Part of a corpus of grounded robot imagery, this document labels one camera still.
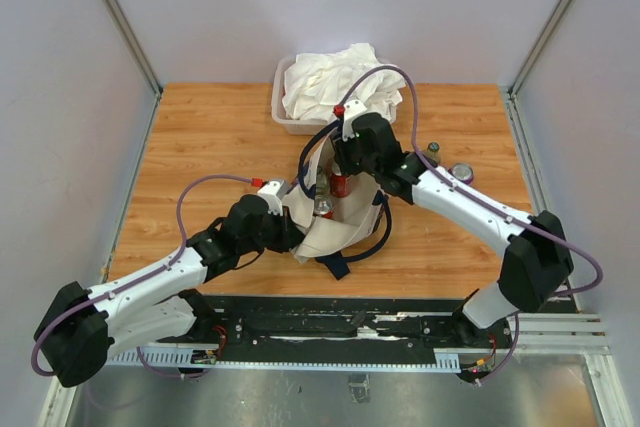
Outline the red soda can front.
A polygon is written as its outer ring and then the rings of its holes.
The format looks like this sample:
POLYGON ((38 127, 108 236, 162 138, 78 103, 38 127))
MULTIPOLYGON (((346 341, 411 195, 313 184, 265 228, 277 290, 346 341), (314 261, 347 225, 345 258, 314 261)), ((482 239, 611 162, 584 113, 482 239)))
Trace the red soda can front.
POLYGON ((313 213, 317 217, 331 219, 334 215, 334 202, 328 195, 317 195, 314 199, 313 213))

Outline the red soda can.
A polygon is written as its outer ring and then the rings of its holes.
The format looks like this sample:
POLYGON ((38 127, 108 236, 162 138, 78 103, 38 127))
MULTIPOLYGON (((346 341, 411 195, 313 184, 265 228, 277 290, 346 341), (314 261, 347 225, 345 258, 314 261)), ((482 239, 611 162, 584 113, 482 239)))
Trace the red soda can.
POLYGON ((328 167, 330 195, 335 198, 346 198, 351 193, 351 177, 342 172, 339 165, 332 161, 328 167))
POLYGON ((317 217, 331 219, 334 215, 334 202, 328 195, 317 195, 314 199, 313 213, 317 217))

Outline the red soda can back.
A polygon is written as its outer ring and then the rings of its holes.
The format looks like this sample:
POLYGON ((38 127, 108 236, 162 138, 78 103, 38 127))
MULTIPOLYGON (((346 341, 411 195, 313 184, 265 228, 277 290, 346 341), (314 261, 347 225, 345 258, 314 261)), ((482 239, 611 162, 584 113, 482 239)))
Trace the red soda can back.
POLYGON ((339 165, 332 161, 328 167, 330 195, 335 198, 346 198, 351 193, 351 177, 342 172, 339 165))

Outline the beige canvas tote bag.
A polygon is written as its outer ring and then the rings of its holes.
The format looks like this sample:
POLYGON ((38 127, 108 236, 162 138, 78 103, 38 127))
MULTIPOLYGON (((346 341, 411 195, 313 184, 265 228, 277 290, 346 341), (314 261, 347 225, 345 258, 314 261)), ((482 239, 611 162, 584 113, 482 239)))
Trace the beige canvas tote bag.
POLYGON ((338 129, 328 125, 303 148, 295 183, 285 195, 283 205, 293 222, 306 233, 303 243, 291 251, 294 258, 301 263, 315 260, 325 265, 336 279, 341 279, 349 273, 351 263, 373 256, 384 246, 391 233, 392 220, 388 196, 366 173, 350 176, 351 193, 346 198, 328 195, 334 202, 331 219, 314 215, 316 170, 322 167, 329 178, 328 167, 334 161, 331 143, 334 133, 339 133, 338 129), (386 227, 380 240, 361 253, 344 255, 346 248, 375 233, 381 217, 386 218, 386 227))

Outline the purple soda can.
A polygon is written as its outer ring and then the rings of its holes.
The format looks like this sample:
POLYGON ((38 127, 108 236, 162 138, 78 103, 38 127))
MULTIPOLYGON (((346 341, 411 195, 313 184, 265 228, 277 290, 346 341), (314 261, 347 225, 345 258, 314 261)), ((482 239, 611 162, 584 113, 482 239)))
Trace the purple soda can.
POLYGON ((474 170, 468 163, 456 163, 450 167, 449 172, 454 178, 466 185, 471 185, 475 178, 474 170))

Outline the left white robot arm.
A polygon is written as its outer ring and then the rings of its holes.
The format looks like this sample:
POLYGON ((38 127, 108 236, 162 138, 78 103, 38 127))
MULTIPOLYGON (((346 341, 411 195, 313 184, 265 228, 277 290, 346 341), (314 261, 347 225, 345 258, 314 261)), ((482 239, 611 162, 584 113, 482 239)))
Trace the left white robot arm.
POLYGON ((166 257, 125 277, 55 294, 34 333, 33 371, 65 387, 80 385, 114 356, 155 340, 200 343, 214 330, 197 287, 241 267, 248 254, 288 253, 312 222, 309 199, 260 190, 246 194, 204 230, 184 234, 166 257))

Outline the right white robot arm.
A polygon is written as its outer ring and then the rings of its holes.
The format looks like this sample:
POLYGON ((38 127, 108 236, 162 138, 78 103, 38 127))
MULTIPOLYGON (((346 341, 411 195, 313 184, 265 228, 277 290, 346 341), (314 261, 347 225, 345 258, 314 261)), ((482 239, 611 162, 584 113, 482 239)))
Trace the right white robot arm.
POLYGON ((421 151, 403 150, 380 115, 364 114, 330 140, 342 172, 371 176, 386 194, 451 220, 501 256, 498 279, 454 311, 453 334, 463 346, 480 344, 507 316, 538 312, 573 272, 557 216, 508 207, 455 179, 421 151))

